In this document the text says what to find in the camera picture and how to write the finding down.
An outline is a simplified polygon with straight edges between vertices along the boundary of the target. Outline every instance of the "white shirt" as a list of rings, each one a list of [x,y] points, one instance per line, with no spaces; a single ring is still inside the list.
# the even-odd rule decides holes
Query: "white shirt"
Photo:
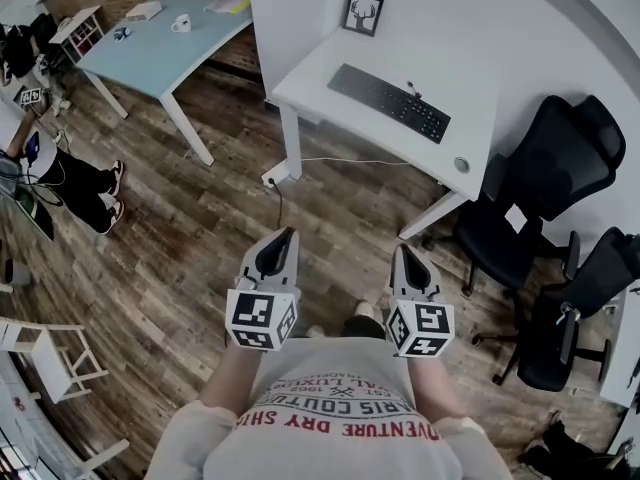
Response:
[[[180,409],[146,480],[512,480],[475,422],[415,410],[407,362],[382,340],[290,339],[263,358],[251,405]]]
[[[14,111],[3,101],[0,101],[0,149],[2,151],[7,150],[20,127],[22,118],[17,114],[17,111]],[[29,131],[29,138],[27,139],[27,142],[36,131],[40,136],[40,151],[38,152],[38,157],[30,168],[26,158],[20,159],[24,183],[27,183],[27,170],[29,172],[29,181],[31,183],[37,183],[38,178],[44,176],[44,174],[51,168],[58,152],[53,139],[49,137],[49,134],[39,126],[37,121]]]

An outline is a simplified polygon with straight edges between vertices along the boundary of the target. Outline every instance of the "wooden floor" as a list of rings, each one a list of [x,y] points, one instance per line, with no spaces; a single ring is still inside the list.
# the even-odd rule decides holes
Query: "wooden floor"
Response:
[[[2,307],[9,316],[87,326],[111,374],[92,382],[94,393],[87,397],[46,405],[82,454],[128,439],[129,450],[102,470],[125,480],[141,478],[171,415],[194,399],[216,368],[226,290],[245,250],[277,225],[278,196],[261,185],[260,175],[284,151],[279,118],[264,110],[261,89],[232,77],[197,71],[177,93],[216,158],[211,167],[194,158],[157,102],[114,91],[130,112],[127,120],[79,79],[74,106],[57,124],[75,156],[102,168],[116,158],[125,162],[123,221],[109,236],[97,236],[66,210],[52,209],[52,244],[12,205],[0,203],[3,254],[25,261],[35,276],[32,288],[3,297]],[[303,155],[381,158],[329,127],[305,134]],[[399,228],[445,189],[408,166],[307,162],[304,173],[281,186],[283,224],[301,235],[304,318],[335,333],[358,299],[386,307]],[[454,219],[444,219],[434,232],[447,233]],[[515,375],[502,388],[491,383],[510,346],[476,348],[470,337],[477,330],[510,331],[512,309],[484,276],[471,300],[460,295],[467,262],[455,246],[439,247],[432,257],[456,305],[457,340],[445,361],[516,478],[529,477],[515,469],[517,455],[556,410],[571,434],[605,448],[619,410],[589,390],[535,391]],[[537,265],[524,296],[531,299],[557,269]],[[595,366],[585,362],[578,360],[576,369],[572,386],[588,385],[595,376]]]

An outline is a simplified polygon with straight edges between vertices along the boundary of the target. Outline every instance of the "sneaker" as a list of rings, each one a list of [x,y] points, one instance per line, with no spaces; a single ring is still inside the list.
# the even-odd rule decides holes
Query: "sneaker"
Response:
[[[113,226],[116,225],[116,222],[118,222],[124,215],[124,203],[122,201],[116,201],[116,204],[109,208],[109,212],[111,213],[111,225],[109,226],[109,229],[102,233],[103,235],[106,235],[111,231]]]
[[[324,338],[324,329],[319,325],[312,325],[307,331],[307,338]]]
[[[369,318],[371,318],[372,320],[375,320],[381,326],[384,327],[384,320],[382,318],[382,311],[380,311],[378,308],[374,308],[366,300],[361,300],[360,302],[358,302],[358,304],[356,305],[355,314],[369,317]]]
[[[111,171],[113,171],[113,174],[116,177],[116,183],[115,185],[113,185],[113,187],[107,190],[107,194],[112,197],[116,197],[118,195],[118,192],[120,192],[120,180],[122,179],[122,175],[124,174],[124,164],[120,160],[116,160],[113,164],[113,167],[111,168]]]

